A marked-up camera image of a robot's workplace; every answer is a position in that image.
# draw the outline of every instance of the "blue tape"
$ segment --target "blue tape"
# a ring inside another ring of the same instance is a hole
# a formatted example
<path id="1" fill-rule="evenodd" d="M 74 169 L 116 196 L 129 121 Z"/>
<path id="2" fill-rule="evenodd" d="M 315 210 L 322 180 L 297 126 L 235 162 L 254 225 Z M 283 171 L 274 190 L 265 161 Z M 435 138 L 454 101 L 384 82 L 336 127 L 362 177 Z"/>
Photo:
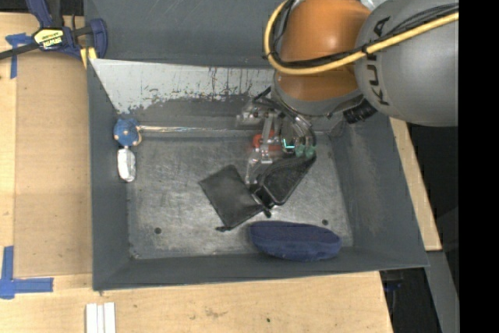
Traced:
<path id="1" fill-rule="evenodd" d="M 3 249 L 0 299 L 13 299 L 16 294 L 28 292 L 53 292 L 54 278 L 14 279 L 14 246 Z"/>
<path id="2" fill-rule="evenodd" d="M 7 43 L 9 43 L 12 48 L 17 48 L 21 44 L 30 44 L 33 42 L 31 36 L 22 34 L 7 35 L 5 37 Z M 10 79 L 13 80 L 17 76 L 17 56 L 14 55 L 10 62 Z"/>

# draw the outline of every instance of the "yellow clamp label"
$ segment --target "yellow clamp label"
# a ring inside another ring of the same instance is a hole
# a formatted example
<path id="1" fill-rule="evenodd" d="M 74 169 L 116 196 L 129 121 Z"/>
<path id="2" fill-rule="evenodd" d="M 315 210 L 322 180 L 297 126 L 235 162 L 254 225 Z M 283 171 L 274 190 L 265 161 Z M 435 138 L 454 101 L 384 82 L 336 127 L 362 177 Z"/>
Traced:
<path id="1" fill-rule="evenodd" d="M 33 39 L 41 44 L 44 49 L 50 48 L 56 44 L 62 43 L 64 32 L 62 30 L 46 29 L 36 32 Z"/>

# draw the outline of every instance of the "blue fabric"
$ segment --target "blue fabric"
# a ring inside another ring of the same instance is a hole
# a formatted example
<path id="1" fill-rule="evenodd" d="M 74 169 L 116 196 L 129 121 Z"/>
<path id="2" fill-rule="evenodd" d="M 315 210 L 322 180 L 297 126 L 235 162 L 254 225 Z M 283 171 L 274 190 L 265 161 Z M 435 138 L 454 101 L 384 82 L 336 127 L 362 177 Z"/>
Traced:
<path id="1" fill-rule="evenodd" d="M 53 278 L 14 279 L 14 246 L 3 249 L 0 299 L 13 299 L 18 293 L 52 292 Z"/>
<path id="2" fill-rule="evenodd" d="M 259 221 L 249 236 L 263 253 L 284 260 L 317 261 L 336 257 L 342 238 L 320 226 L 284 221 Z"/>
<path id="3" fill-rule="evenodd" d="M 113 135 L 118 137 L 116 139 L 119 144 L 122 146 L 132 146 L 133 142 L 137 142 L 139 140 L 139 132 L 137 131 L 137 126 L 139 123 L 136 119 L 118 119 L 115 124 L 115 128 L 113 129 Z"/>
<path id="4" fill-rule="evenodd" d="M 29 44 L 33 42 L 31 36 L 22 34 L 7 35 L 5 40 L 12 48 L 17 48 L 20 44 Z M 17 55 L 14 55 L 10 60 L 10 79 L 13 80 L 17 76 Z"/>

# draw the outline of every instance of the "yellow cable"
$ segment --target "yellow cable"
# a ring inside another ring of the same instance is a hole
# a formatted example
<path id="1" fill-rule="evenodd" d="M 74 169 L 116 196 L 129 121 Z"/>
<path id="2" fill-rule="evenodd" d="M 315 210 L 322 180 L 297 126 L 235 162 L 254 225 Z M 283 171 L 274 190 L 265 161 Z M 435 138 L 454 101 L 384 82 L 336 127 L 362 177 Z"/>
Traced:
<path id="1" fill-rule="evenodd" d="M 279 7 L 274 10 L 274 12 L 271 15 L 271 18 L 268 20 L 267 26 L 265 28 L 264 32 L 264 49 L 265 49 L 265 54 L 267 54 L 267 59 L 269 63 L 279 72 L 285 73 L 288 75 L 312 75 L 312 74 L 318 74 L 318 73 L 325 73 L 326 71 L 331 71 L 332 69 L 337 69 L 339 67 L 344 66 L 345 64 L 349 64 L 351 62 L 355 62 L 362 57 L 366 57 L 367 54 L 364 53 L 363 51 L 357 51 L 356 53 L 353 53 L 352 55 L 346 56 L 340 60 L 336 60 L 334 62 L 329 62 L 327 64 L 324 64 L 322 66 L 316 66 L 316 67 L 304 67 L 304 68 L 289 68 L 289 67 L 284 67 L 281 64 L 278 63 L 278 61 L 274 58 L 274 56 L 271 54 L 271 49 L 269 46 L 269 41 L 270 41 L 270 36 L 271 36 L 271 31 L 272 27 L 274 25 L 275 20 L 277 19 L 279 13 L 285 6 L 286 2 L 288 0 L 283 1 L 279 5 Z M 407 39 L 410 39 L 411 37 L 415 37 L 420 34 L 424 34 L 425 32 L 441 27 L 445 24 L 452 23 L 454 21 L 457 21 L 459 19 L 459 12 L 455 12 L 454 14 L 451 14 L 449 16 L 441 17 L 439 19 L 436 19 L 434 21 L 431 21 L 429 23 L 424 23 L 420 25 L 419 27 L 412 28 L 411 30 L 408 30 L 407 32 L 404 32 L 403 34 L 396 35 L 394 37 L 391 37 L 389 39 L 386 39 L 384 41 L 381 41 L 376 44 L 372 44 L 371 46 L 366 47 L 366 51 L 369 54 L 372 54 L 376 51 L 388 48 L 390 46 L 393 46 L 394 44 L 398 44 L 402 41 L 406 41 Z"/>

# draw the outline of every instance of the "bin floor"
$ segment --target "bin floor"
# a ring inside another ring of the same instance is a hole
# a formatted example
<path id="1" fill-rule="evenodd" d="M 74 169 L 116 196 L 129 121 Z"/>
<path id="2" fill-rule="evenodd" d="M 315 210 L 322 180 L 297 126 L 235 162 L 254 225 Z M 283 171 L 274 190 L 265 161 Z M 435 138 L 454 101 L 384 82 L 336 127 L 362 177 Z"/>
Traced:
<path id="1" fill-rule="evenodd" d="M 244 179 L 253 133 L 195 137 L 145 136 L 134 148 L 136 180 L 127 184 L 130 254 L 140 259 L 256 252 L 247 225 L 215 230 L 221 220 L 198 182 L 233 164 Z M 352 245 L 352 232 L 332 160 L 331 141 L 317 133 L 317 160 L 272 218 L 324 226 Z"/>

